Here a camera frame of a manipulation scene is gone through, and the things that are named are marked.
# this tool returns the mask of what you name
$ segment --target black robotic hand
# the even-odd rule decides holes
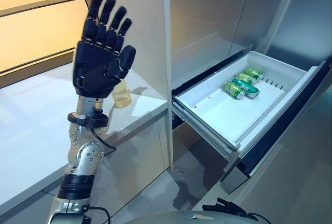
[[[117,29],[127,10],[121,6],[106,30],[115,0],[106,0],[99,22],[98,9],[102,0],[92,0],[85,20],[82,38],[74,57],[73,84],[76,93],[86,97],[106,98],[114,86],[125,78],[134,61],[136,50],[123,40],[131,20],[126,18]]]

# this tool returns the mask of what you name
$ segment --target window frame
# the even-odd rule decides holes
[[[40,7],[47,7],[54,4],[66,3],[75,0],[45,0],[35,2],[23,6],[0,10],[0,18],[11,14],[20,13],[27,10],[33,10]],[[85,0],[87,8],[91,4],[91,0]],[[37,58],[35,60],[17,65],[15,67],[0,71],[0,88],[16,83],[20,80],[27,79],[34,75],[43,73],[50,69],[71,63],[73,60],[75,47],[62,50],[45,57]]]

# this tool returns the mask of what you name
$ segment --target glass bottle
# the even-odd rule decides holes
[[[112,97],[114,99],[115,106],[118,108],[123,108],[131,103],[130,91],[124,79],[122,79],[121,82],[114,87]]]

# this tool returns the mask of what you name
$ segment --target freezer drawer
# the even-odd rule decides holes
[[[246,67],[264,73],[260,94],[235,100],[223,85]],[[319,71],[303,71],[257,52],[249,52],[209,78],[173,96],[173,111],[226,159],[244,157]]]

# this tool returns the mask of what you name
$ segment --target refrigerator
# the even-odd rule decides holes
[[[331,0],[170,0],[170,10],[173,128],[188,123],[228,161],[231,193],[330,76]],[[224,84],[247,67],[264,74],[260,94],[236,100]]]

